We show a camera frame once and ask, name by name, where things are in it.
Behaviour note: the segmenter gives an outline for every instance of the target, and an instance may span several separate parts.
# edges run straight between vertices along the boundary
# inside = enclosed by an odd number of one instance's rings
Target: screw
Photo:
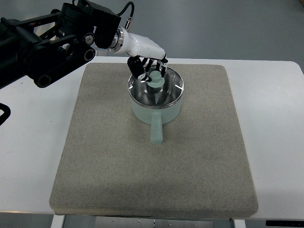
[[[94,41],[94,38],[92,35],[88,35],[88,36],[85,36],[84,40],[87,45],[91,45]]]
[[[94,49],[87,50],[85,53],[85,61],[91,61],[95,56],[95,51]]]
[[[49,75],[42,75],[38,81],[37,81],[37,85],[40,88],[45,88],[48,85],[50,85],[52,82],[52,78]]]

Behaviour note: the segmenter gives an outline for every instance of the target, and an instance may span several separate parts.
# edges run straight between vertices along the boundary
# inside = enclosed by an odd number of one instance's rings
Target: pot handle
[[[159,145],[162,143],[162,114],[160,112],[153,112],[151,116],[150,141],[154,145]]]

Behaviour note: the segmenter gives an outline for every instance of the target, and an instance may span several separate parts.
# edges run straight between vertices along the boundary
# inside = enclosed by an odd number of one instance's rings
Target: white table
[[[126,61],[96,57],[92,62]],[[252,218],[303,220],[304,75],[300,67],[283,61],[169,62],[226,68],[259,203]],[[53,214],[48,200],[84,69],[44,89],[23,77],[0,90],[0,103],[11,108],[11,116],[0,126],[1,212]]]

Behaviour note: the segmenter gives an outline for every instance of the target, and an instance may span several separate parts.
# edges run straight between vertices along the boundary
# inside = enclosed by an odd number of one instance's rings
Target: stainless steel pot
[[[154,71],[155,67],[153,65],[148,74]],[[139,120],[151,125],[152,144],[162,143],[162,124],[172,121],[181,109],[184,91],[181,76],[168,67],[164,79],[164,84],[159,88],[152,88],[133,76],[128,81],[132,110]]]

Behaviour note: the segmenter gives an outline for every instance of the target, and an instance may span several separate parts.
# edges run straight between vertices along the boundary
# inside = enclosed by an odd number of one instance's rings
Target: pot lid knob
[[[161,87],[165,83],[165,79],[162,77],[161,73],[157,70],[154,70],[150,73],[150,78],[152,81],[148,82],[148,86],[152,88]]]

